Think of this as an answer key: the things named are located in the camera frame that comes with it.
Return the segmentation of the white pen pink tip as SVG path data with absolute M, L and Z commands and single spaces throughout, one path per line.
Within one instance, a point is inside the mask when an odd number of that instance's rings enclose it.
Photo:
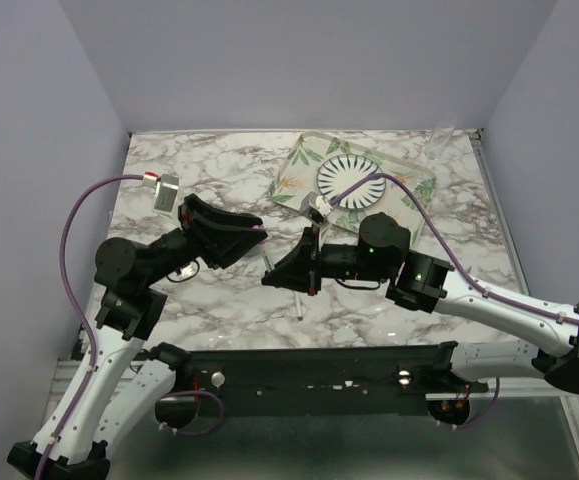
M 266 272 L 271 272 L 275 268 L 273 261 L 267 254 L 263 254 L 262 257 L 265 264 Z

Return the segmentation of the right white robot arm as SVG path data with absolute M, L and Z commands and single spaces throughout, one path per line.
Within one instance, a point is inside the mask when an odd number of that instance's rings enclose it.
M 313 296 L 325 279 L 384 282 L 386 298 L 401 308 L 461 317 L 512 335 L 503 343 L 459 344 L 451 357 L 433 362 L 429 379 L 440 391 L 464 380 L 529 377 L 579 395 L 579 302 L 545 301 L 475 279 L 412 250 L 409 230 L 384 213 L 361 221 L 354 245 L 321 243 L 315 228 L 305 228 L 261 282 Z

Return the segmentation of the white pen green tip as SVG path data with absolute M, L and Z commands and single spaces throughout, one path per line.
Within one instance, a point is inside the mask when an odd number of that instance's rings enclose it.
M 296 309 L 296 318 L 298 321 L 302 321 L 304 318 L 304 315 L 303 315 L 303 307 L 302 307 L 300 295 L 298 293 L 294 292 L 293 298 L 294 298 L 294 305 L 295 305 L 295 309 Z

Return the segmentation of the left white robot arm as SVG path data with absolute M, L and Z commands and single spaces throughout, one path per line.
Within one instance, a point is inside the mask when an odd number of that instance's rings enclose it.
M 153 284 L 200 259 L 226 269 L 262 242 L 262 220 L 217 209 L 191 194 L 177 228 L 148 245 L 113 237 L 95 255 L 94 280 L 105 289 L 89 348 L 60 403 L 30 441 L 16 443 L 8 463 L 28 479 L 104 479 L 115 448 L 166 394 L 191 380 L 187 354 L 161 347 L 144 370 L 117 387 L 151 335 L 167 297 Z

